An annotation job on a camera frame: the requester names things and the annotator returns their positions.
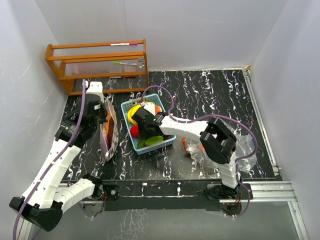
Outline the white dotted zip bag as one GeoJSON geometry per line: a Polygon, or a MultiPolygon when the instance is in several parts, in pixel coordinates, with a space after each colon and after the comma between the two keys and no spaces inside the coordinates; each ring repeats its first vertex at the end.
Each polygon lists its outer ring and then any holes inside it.
{"type": "Polygon", "coordinates": [[[104,106],[107,111],[106,120],[100,125],[100,150],[103,162],[108,162],[116,153],[119,142],[119,130],[117,123],[116,111],[112,103],[106,99],[104,106]]]}

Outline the watermelon slice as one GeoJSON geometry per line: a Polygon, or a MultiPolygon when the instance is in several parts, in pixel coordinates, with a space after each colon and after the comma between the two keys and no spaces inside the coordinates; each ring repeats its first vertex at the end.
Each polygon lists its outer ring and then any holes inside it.
{"type": "Polygon", "coordinates": [[[155,113],[159,113],[159,112],[162,112],[162,108],[158,105],[155,106],[155,113]]]}

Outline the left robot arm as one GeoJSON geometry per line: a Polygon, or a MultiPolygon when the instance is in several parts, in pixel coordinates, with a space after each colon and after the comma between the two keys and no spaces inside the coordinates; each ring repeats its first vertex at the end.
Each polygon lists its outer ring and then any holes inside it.
{"type": "Polygon", "coordinates": [[[86,93],[80,100],[76,109],[62,120],[51,150],[31,185],[9,203],[18,218],[47,232],[52,231],[63,213],[79,201],[85,198],[97,200],[103,195],[102,180],[89,173],[64,190],[57,191],[72,161],[100,124],[106,121],[107,109],[101,96],[86,93]]]}

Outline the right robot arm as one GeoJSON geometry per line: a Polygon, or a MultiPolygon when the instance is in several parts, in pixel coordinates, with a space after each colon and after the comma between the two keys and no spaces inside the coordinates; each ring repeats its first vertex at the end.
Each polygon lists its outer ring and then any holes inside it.
{"type": "Polygon", "coordinates": [[[139,108],[132,116],[143,137],[180,136],[200,143],[208,159],[217,164],[221,185],[214,186],[208,194],[214,199],[236,199],[241,192],[240,174],[235,160],[235,135],[217,117],[208,121],[175,118],[166,112],[153,115],[139,108]]]}

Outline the clear bag orange zipper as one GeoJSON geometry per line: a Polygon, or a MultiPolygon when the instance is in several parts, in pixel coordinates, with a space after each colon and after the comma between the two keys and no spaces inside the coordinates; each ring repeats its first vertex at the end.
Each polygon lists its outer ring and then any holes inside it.
{"type": "Polygon", "coordinates": [[[226,167],[234,159],[237,161],[238,170],[249,173],[257,163],[257,156],[253,138],[250,134],[242,135],[233,131],[234,137],[223,139],[223,134],[211,136],[202,135],[200,142],[183,138],[184,150],[190,157],[210,169],[217,169],[219,164],[226,167]]]}

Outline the yellow banana bunch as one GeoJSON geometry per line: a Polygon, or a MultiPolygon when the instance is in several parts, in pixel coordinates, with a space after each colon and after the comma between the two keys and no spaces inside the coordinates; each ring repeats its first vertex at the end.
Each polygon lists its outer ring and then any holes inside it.
{"type": "Polygon", "coordinates": [[[133,115],[136,113],[136,111],[141,107],[140,104],[134,105],[127,113],[127,120],[132,125],[137,125],[137,122],[133,119],[133,115]]]}

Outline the light blue plastic basket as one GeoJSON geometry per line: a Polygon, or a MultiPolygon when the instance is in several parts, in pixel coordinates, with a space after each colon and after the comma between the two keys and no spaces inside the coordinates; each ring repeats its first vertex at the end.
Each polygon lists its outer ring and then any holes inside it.
{"type": "MultiPolygon", "coordinates": [[[[162,110],[164,110],[164,111],[166,110],[165,107],[162,104],[162,101],[161,101],[159,95],[156,94],[156,93],[145,95],[143,97],[143,99],[144,99],[145,102],[153,102],[156,105],[160,106],[162,110]]],[[[153,145],[150,145],[150,146],[138,148],[139,140],[133,138],[131,133],[130,133],[130,129],[131,129],[131,127],[133,125],[131,123],[129,123],[127,115],[128,115],[129,110],[132,107],[134,107],[135,105],[138,105],[140,103],[140,101],[141,101],[141,98],[139,97],[139,98],[135,98],[135,99],[132,99],[132,100],[125,101],[120,105],[121,106],[122,115],[123,115],[123,118],[124,118],[124,121],[125,121],[125,125],[126,125],[126,128],[127,128],[128,134],[129,134],[129,139],[130,139],[130,141],[132,143],[132,147],[135,150],[135,152],[138,155],[143,155],[143,154],[149,153],[151,151],[154,151],[154,150],[157,150],[157,149],[172,145],[174,143],[174,141],[176,140],[176,138],[177,138],[175,135],[172,135],[170,138],[168,138],[168,139],[166,139],[166,140],[164,140],[162,142],[159,142],[159,143],[156,143],[156,144],[153,144],[153,145]]]]}

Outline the wooden shelf rack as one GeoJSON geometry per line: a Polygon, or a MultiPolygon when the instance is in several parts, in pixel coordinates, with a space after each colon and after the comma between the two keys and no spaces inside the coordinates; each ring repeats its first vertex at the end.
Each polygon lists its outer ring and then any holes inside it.
{"type": "Polygon", "coordinates": [[[44,59],[69,96],[79,96],[75,90],[77,80],[144,76],[146,84],[141,87],[104,89],[104,94],[142,92],[150,86],[147,43],[127,40],[80,44],[49,44],[44,59]],[[110,46],[115,43],[138,43],[136,46],[110,46]],[[113,61],[138,63],[137,66],[113,64],[113,61]]]}

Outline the green pen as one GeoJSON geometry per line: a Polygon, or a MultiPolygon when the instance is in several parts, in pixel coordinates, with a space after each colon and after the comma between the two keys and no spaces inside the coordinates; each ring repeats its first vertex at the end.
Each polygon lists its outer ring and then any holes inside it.
{"type": "Polygon", "coordinates": [[[138,66],[138,63],[128,63],[128,62],[121,62],[121,61],[113,61],[115,65],[127,65],[127,66],[138,66]]]}

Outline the pink white pen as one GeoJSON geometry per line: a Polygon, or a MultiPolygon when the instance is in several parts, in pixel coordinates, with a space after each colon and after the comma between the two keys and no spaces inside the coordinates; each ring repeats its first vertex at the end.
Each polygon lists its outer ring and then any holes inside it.
{"type": "Polygon", "coordinates": [[[121,43],[111,43],[109,46],[137,46],[137,42],[121,42],[121,43]]]}

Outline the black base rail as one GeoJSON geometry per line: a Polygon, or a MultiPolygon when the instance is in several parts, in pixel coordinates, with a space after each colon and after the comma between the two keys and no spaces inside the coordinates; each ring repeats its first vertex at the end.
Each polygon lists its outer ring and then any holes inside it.
{"type": "Polygon", "coordinates": [[[253,199],[249,183],[227,190],[221,180],[104,180],[105,211],[199,209],[220,211],[225,203],[253,199]]]}

